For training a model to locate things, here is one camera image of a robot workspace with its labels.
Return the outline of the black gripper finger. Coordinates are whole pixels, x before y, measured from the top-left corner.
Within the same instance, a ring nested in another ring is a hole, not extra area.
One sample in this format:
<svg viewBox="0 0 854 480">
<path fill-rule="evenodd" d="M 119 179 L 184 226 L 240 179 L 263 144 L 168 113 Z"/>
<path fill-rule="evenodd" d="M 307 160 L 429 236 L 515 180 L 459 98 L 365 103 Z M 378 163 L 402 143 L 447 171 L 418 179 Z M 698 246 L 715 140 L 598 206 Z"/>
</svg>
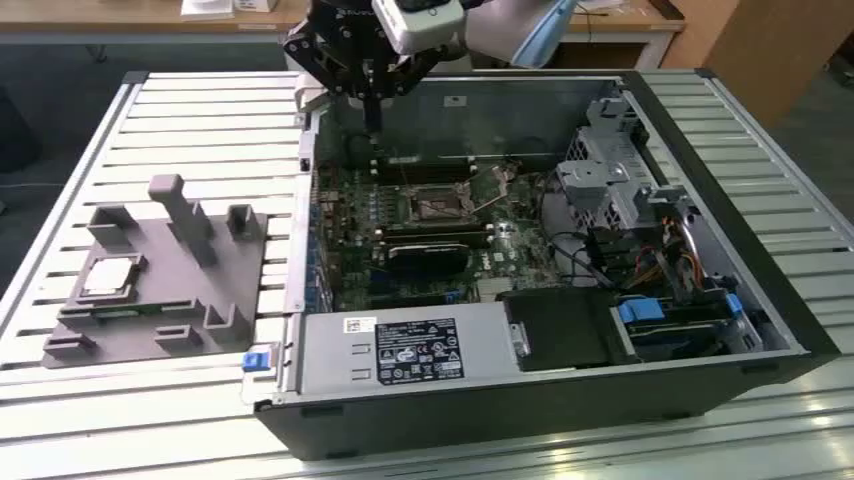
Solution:
<svg viewBox="0 0 854 480">
<path fill-rule="evenodd" d="M 328 33 L 296 27 L 286 39 L 284 53 L 334 95 L 362 102 L 365 128 L 374 136 L 373 90 L 354 40 L 355 34 L 347 27 L 334 27 Z"/>
<path fill-rule="evenodd" d="M 373 134 L 383 128 L 382 101 L 405 96 L 415 88 L 442 60 L 442 47 L 435 47 L 402 59 L 385 48 L 373 60 Z"/>
</svg>

